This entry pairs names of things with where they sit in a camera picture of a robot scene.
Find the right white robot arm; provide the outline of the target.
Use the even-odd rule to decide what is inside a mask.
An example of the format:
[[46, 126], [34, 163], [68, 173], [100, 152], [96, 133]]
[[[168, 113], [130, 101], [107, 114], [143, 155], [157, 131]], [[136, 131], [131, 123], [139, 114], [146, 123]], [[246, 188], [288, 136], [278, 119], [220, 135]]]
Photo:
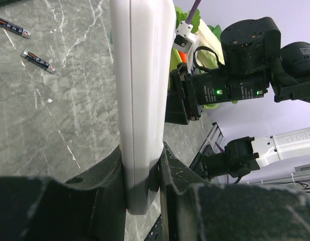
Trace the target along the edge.
[[[222, 31], [222, 57], [216, 67], [198, 64], [198, 51], [188, 37], [190, 26], [181, 22], [174, 47], [187, 53], [187, 61], [170, 72], [165, 120], [187, 125], [201, 117], [205, 105], [262, 98], [268, 88], [274, 101], [310, 103], [310, 43], [281, 47], [274, 20], [263, 17], [236, 22]], [[243, 137], [230, 141], [220, 153], [208, 146], [196, 155], [190, 169], [206, 180], [231, 175], [236, 180], [252, 171], [285, 159], [310, 155], [310, 128], [269, 137]]]

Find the white remote control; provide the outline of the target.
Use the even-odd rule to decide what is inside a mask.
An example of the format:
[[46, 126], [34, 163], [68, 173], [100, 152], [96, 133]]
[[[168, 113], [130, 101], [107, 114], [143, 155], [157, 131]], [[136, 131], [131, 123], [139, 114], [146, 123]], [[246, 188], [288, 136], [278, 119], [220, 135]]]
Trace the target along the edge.
[[110, 11], [126, 206], [143, 215], [159, 188], [176, 13], [172, 1], [111, 1]]

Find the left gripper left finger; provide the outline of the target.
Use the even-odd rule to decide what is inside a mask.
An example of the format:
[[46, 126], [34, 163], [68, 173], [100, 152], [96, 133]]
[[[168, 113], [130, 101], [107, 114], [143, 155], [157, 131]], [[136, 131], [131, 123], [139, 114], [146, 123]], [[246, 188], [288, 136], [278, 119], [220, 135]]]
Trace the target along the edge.
[[0, 176], [0, 240], [123, 240], [121, 151], [61, 183]]

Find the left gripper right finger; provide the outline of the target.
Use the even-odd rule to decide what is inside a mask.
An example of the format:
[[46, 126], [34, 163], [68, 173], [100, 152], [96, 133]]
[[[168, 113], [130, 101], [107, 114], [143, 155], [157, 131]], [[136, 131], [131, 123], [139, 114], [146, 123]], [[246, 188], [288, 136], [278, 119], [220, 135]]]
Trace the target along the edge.
[[165, 146], [161, 215], [146, 240], [310, 240], [310, 198], [279, 185], [210, 184]]

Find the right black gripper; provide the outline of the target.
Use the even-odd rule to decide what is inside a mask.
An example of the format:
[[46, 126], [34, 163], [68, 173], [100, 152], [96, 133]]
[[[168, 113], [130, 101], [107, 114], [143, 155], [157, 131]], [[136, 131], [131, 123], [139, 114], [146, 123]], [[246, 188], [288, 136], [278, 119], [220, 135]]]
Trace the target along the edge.
[[187, 125], [201, 117], [205, 105], [262, 98], [267, 93], [270, 72], [232, 75], [214, 69], [206, 73], [189, 74], [173, 70], [170, 73], [165, 122]]

